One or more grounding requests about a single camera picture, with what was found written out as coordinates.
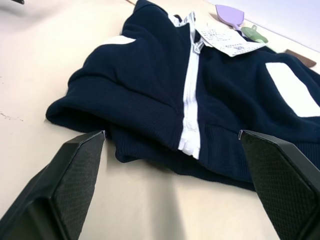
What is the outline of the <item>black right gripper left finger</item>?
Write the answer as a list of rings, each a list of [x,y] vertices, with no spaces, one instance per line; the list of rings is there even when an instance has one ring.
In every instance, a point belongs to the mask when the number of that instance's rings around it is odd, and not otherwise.
[[[94,195],[105,132],[65,142],[0,220],[2,240],[77,240]]]

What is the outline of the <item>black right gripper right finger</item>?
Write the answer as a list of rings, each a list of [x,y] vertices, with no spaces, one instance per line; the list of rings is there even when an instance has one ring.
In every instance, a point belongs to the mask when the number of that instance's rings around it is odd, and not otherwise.
[[[291,142],[241,130],[257,195],[281,240],[320,238],[320,170]]]

